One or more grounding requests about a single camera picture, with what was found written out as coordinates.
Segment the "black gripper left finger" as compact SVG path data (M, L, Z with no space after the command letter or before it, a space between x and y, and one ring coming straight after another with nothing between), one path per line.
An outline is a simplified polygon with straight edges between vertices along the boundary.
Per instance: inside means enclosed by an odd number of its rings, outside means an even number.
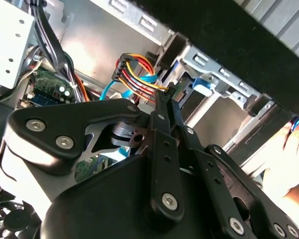
M140 156L146 164L145 218L153 224L181 222L185 210L168 99L156 92L150 114L125 99L13 112L4 133L4 165L13 167L7 171L12 181L4 188L31 204L43 222L54 200L80 184L74 178L79 161L129 146L134 153L121 162Z

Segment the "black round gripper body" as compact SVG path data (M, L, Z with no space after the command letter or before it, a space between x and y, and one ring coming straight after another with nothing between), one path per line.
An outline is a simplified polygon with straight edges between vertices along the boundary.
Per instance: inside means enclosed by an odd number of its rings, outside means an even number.
M180 171L183 220L170 229L144 216L146 164L142 157L120 162L69 188L48 209L43 239L221 239L219 224L199 180Z

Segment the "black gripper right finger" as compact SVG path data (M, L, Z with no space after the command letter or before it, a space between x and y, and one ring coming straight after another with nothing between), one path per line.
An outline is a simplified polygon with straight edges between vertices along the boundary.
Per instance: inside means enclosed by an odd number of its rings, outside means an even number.
M178 102L168 99L171 131L179 138L184 219L170 239L299 239L299 228L212 144L203 147L184 125Z

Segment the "person's hand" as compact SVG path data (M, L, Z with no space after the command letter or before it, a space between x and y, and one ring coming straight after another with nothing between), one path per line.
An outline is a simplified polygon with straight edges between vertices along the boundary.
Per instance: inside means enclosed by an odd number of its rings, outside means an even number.
M299 116L287 122L265 146L269 156L263 189L273 198L287 195L299 185Z

